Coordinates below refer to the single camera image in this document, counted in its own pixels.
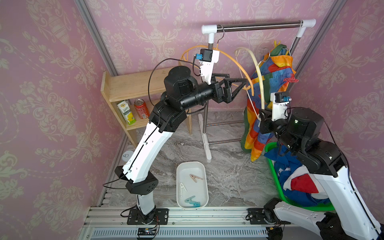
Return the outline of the wooden clothes hanger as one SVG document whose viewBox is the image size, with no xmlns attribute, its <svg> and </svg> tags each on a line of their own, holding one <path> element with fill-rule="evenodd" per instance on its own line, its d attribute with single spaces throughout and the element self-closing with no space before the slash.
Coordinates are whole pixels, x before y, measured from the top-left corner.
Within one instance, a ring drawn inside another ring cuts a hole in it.
<svg viewBox="0 0 384 240">
<path fill-rule="evenodd" d="M 262 80 L 262 75 L 261 75 L 261 71 L 260 71 L 260 67 L 259 67 L 259 63 L 257 62 L 256 60 L 256 57 L 254 55 L 254 53 L 248 49 L 248 48 L 244 48 L 244 47 L 238 47 L 236 50 L 235 50 L 235 55 L 236 55 L 236 59 L 234 59 L 232 56 L 230 56 L 229 54 L 223 52 L 222 50 L 219 49 L 219 41 L 217 41 L 216 43 L 216 48 L 214 48 L 214 40 L 215 40 L 215 34 L 216 33 L 221 33 L 223 32 L 223 37 L 225 35 L 225 33 L 229 33 L 229 32 L 243 32 L 243 31 L 252 31 L 252 30 L 255 30 L 256 29 L 256 26 L 255 25 L 250 25 L 250 26 L 246 26 L 246 25 L 203 25 L 202 26 L 202 34 L 203 35 L 208 35 L 208 48 L 209 49 L 213 49 L 213 50 L 217 50 L 220 52 L 220 54 L 226 56 L 229 60 L 231 60 L 235 65 L 237 65 L 237 67 L 239 68 L 239 71 L 241 73 L 241 76 L 242 77 L 245 77 L 247 80 L 248 80 L 248 83 L 249 85 L 248 86 L 244 86 L 242 89 L 245 90 L 245 91 L 248 91 L 248 90 L 251 90 L 251 95 L 254 96 L 255 95 L 255 90 L 254 90 L 254 87 L 253 87 L 253 82 L 250 78 L 250 76 L 248 75 L 248 73 L 245 71 L 245 69 L 242 67 L 242 65 L 237 61 L 237 55 L 239 54 L 239 52 L 241 50 L 244 50 L 244 51 L 247 51 L 249 53 L 249 55 L 252 57 L 252 60 L 254 62 L 254 65 L 256 67 L 256 72 L 258 74 L 258 77 L 259 77 L 259 80 L 261 81 Z"/>
</svg>

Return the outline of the red clothespin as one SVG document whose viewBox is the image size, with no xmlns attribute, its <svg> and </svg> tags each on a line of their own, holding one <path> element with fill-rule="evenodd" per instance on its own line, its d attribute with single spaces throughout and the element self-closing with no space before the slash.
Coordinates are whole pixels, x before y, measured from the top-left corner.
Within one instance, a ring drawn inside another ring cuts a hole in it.
<svg viewBox="0 0 384 240">
<path fill-rule="evenodd" d="M 290 78 L 285 78 L 284 82 L 285 83 L 297 83 L 299 80 L 296 79 L 295 77 L 290 77 Z"/>
</svg>

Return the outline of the rainbow striped jacket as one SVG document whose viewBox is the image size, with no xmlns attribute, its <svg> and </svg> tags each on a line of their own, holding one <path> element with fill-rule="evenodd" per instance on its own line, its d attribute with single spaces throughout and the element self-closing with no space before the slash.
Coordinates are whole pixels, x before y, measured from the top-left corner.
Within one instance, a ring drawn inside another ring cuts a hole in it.
<svg viewBox="0 0 384 240">
<path fill-rule="evenodd" d="M 285 78 L 295 77 L 296 71 L 293 69 L 293 57 L 286 45 L 280 44 L 267 53 L 260 62 L 262 75 L 265 109 L 272 109 L 270 100 L 271 93 L 284 92 L 289 83 L 285 83 Z M 273 134 L 260 133 L 260 120 L 258 119 L 261 104 L 261 93 L 257 72 L 251 77 L 255 95 L 247 99 L 247 106 L 243 112 L 245 121 L 245 132 L 241 139 L 243 152 L 250 154 L 251 162 L 255 162 L 262 155 L 266 144 L 272 139 Z"/>
</svg>

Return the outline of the pink clothespin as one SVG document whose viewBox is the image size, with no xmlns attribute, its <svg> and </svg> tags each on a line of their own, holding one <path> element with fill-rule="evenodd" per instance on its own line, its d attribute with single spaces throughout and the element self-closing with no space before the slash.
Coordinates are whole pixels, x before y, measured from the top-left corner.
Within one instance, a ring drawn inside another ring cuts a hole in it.
<svg viewBox="0 0 384 240">
<path fill-rule="evenodd" d="M 196 176 L 196 175 L 193 175 L 193 174 L 190 174 L 190 177 L 191 177 L 191 179 L 192 179 L 195 183 L 197 183 L 198 181 L 203 181 L 203 180 L 204 180 L 203 178 L 201 178 L 201 177 L 199 177 L 199 176 Z"/>
</svg>

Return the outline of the white clothespin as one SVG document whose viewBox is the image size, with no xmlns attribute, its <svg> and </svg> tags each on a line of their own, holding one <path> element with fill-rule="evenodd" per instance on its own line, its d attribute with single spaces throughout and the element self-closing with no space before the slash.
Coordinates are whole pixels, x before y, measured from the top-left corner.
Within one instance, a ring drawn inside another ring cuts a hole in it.
<svg viewBox="0 0 384 240">
<path fill-rule="evenodd" d="M 188 190 L 186 189 L 185 185 L 182 182 L 180 182 L 180 198 L 182 198 L 183 197 L 183 193 L 187 192 L 187 191 Z"/>
</svg>

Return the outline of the blue clothespin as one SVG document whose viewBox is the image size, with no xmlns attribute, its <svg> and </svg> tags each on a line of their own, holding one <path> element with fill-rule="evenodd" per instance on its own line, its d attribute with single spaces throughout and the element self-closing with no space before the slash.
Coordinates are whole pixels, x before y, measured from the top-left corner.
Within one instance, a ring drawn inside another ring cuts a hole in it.
<svg viewBox="0 0 384 240">
<path fill-rule="evenodd" d="M 200 202 L 189 202 L 190 205 L 192 205 L 194 208 L 199 208 L 201 206 Z"/>
</svg>

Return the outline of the teal green clothespin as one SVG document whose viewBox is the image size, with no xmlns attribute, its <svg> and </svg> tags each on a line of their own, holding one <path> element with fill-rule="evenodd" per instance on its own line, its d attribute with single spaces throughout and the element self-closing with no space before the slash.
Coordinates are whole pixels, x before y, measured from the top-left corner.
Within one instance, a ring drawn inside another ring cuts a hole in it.
<svg viewBox="0 0 384 240">
<path fill-rule="evenodd" d="M 197 202 L 194 201 L 194 198 L 195 198 L 195 197 L 196 197 L 196 196 L 191 196 L 191 197 L 185 199 L 185 203 L 196 204 Z"/>
</svg>

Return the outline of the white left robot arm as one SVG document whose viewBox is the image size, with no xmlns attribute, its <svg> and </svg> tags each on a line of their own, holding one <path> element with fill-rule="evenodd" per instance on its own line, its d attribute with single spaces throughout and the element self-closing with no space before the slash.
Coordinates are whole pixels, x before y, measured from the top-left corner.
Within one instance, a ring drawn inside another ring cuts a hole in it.
<svg viewBox="0 0 384 240">
<path fill-rule="evenodd" d="M 126 181 L 126 189 L 136 195 L 136 209 L 145 221 L 154 218 L 156 206 L 153 190 L 159 183 L 150 172 L 150 167 L 165 142 L 187 118 L 187 110 L 209 100 L 230 103 L 248 81 L 230 78 L 227 74 L 218 74 L 218 77 L 223 80 L 198 84 L 188 67 L 172 68 L 164 79 L 166 91 L 155 104 L 145 133 L 132 157 L 125 165 L 116 167 L 118 178 Z"/>
</svg>

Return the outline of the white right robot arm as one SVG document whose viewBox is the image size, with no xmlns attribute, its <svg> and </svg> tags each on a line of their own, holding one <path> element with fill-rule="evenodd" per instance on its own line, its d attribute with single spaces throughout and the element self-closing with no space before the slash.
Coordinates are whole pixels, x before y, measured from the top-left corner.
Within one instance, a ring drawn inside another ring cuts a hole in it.
<svg viewBox="0 0 384 240">
<path fill-rule="evenodd" d="M 354 182 L 340 148 L 318 138 L 324 118 L 309 108 L 295 107 L 289 118 L 272 119 L 261 110 L 261 132 L 273 133 L 287 153 L 296 156 L 319 181 L 335 211 L 313 212 L 273 198 L 265 206 L 270 223 L 289 222 L 324 240 L 382 240 L 384 226 L 369 211 Z"/>
</svg>

